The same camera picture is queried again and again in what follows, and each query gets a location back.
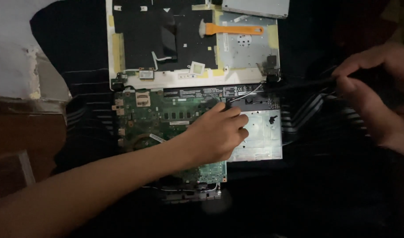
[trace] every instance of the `white cable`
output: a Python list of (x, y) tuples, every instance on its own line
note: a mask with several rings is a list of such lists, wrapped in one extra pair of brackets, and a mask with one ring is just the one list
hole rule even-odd
[(238, 97), (238, 98), (236, 98), (236, 99), (234, 99), (234, 100), (231, 100), (230, 102), (234, 102), (234, 101), (240, 100), (240, 99), (242, 99), (242, 98), (246, 98), (247, 96), (249, 96), (249, 95), (252, 94), (253, 92), (256, 92), (256, 91), (262, 86), (263, 83), (265, 83), (265, 81), (262, 81), (262, 82), (259, 84), (259, 86), (258, 86), (255, 90), (253, 90), (252, 92), (250, 92), (250, 93), (248, 93), (248, 94), (245, 94), (245, 95), (243, 95), (243, 96), (241, 96), (241, 97)]
[(167, 191), (167, 192), (181, 192), (181, 191), (184, 191), (184, 192), (211, 192), (211, 191), (216, 190), (217, 187), (218, 187), (218, 183), (215, 185), (215, 188), (213, 188), (213, 189), (211, 189), (211, 190), (206, 190), (206, 191), (182, 190), (182, 189), (178, 189), (178, 190), (168, 190), (168, 189), (162, 189), (162, 188), (156, 188), (156, 187), (147, 187), (147, 186), (146, 186), (146, 187), (142, 187), (142, 188), (155, 188), (155, 189), (162, 190), (162, 191)]

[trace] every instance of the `black cloth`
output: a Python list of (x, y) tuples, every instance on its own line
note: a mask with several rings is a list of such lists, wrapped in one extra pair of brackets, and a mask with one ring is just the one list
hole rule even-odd
[[(328, 17), (321, 24), (314, 10), (319, 6), (319, 16)], [(289, 18), (279, 21), (282, 70), (289, 80), (305, 77), (313, 63), (330, 57), (330, 43), (324, 44), (323, 37), (332, 22), (327, 6), (332, 7), (324, 0), (295, 0)], [(111, 104), (96, 103), (112, 102), (105, 2), (59, 1), (39, 11), (30, 25), (74, 97), (67, 106), (67, 141), (55, 157), (54, 172), (117, 154)], [(83, 70), (92, 71), (71, 73)], [(283, 111), (294, 116), (307, 98), (318, 95), (287, 95)], [(223, 199), (214, 201), (225, 204), (163, 205), (154, 196), (157, 191), (140, 189), (70, 237), (392, 236), (391, 152), (375, 147), (364, 130), (342, 116), (346, 105), (325, 99), (321, 96), (321, 110), (283, 147), (283, 160), (229, 163)], [(211, 214), (209, 206), (228, 209)]]

